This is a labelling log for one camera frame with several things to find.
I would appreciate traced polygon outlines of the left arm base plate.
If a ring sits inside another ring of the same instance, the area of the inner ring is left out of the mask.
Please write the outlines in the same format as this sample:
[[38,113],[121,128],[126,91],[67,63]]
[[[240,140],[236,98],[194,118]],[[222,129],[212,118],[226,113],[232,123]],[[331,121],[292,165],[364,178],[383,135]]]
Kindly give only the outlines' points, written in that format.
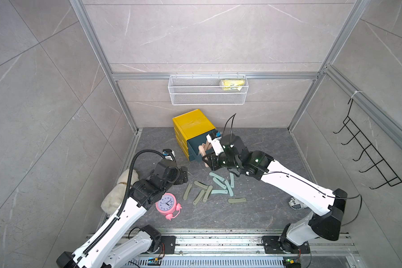
[[174,254],[176,247],[176,236],[162,236],[160,240],[154,241],[148,250],[148,254]]

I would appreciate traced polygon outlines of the teal top drawer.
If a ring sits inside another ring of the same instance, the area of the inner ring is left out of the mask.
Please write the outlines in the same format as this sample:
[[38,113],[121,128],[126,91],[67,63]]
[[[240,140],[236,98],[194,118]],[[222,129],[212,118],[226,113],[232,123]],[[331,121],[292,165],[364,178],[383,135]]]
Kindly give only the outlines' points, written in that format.
[[[202,155],[199,153],[198,147],[201,144],[205,144],[206,142],[213,141],[214,138],[221,138],[222,133],[219,132],[216,129],[213,129],[211,131],[205,132],[203,134],[200,134],[196,137],[190,138],[186,143],[188,147],[188,160],[191,161],[197,161],[201,162],[202,161]],[[214,148],[206,151],[206,154],[214,153]]]

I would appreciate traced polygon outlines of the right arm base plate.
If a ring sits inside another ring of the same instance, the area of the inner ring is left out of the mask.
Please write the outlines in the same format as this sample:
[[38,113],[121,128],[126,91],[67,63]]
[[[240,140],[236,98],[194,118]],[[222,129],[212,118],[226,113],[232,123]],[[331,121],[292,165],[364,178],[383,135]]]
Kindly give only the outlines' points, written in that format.
[[281,236],[262,236],[261,244],[266,254],[274,253],[292,253],[292,254],[309,254],[310,247],[308,242],[297,246],[288,239]]

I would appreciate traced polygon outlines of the olive knife long diagonal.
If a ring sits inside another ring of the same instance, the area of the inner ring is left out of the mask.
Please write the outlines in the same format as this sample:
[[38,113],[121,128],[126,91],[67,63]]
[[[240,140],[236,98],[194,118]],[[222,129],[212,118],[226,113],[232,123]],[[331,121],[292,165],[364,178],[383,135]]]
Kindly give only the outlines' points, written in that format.
[[212,190],[213,190],[213,186],[209,185],[203,196],[204,203],[208,200],[208,197],[211,195]]

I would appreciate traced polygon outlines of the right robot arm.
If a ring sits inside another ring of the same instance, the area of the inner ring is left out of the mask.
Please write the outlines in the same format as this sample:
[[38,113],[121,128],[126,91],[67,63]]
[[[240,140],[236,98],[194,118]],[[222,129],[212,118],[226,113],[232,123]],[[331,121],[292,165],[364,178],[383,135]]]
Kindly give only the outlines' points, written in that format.
[[287,224],[278,244],[282,250],[297,251],[313,239],[337,241],[345,227],[343,217],[351,196],[343,189],[331,190],[291,171],[268,152],[253,150],[233,131],[217,130],[206,135],[208,150],[202,161],[212,171],[228,169],[259,182],[272,185],[302,202],[310,212],[303,219]]

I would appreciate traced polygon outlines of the pink knife cluster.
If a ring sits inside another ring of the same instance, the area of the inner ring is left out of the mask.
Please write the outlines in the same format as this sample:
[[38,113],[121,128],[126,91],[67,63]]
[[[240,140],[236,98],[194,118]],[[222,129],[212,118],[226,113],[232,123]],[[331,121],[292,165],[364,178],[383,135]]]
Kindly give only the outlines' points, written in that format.
[[199,145],[198,150],[199,150],[199,153],[200,153],[202,156],[206,156],[206,149],[207,149],[207,147],[208,147],[208,145],[206,145],[206,144],[201,144],[201,145]]

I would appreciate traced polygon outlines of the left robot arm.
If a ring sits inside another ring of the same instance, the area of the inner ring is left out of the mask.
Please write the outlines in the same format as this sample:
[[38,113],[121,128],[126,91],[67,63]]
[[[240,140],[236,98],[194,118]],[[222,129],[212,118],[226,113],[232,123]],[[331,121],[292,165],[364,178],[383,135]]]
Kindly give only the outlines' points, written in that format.
[[[148,178],[132,183],[137,158],[146,153],[161,157]],[[140,228],[133,238],[120,246],[119,240],[173,186],[188,181],[187,168],[178,167],[171,149],[145,149],[135,154],[128,169],[123,201],[105,224],[74,252],[63,252],[56,260],[59,268],[120,268],[138,255],[156,252],[161,234],[151,225]]]

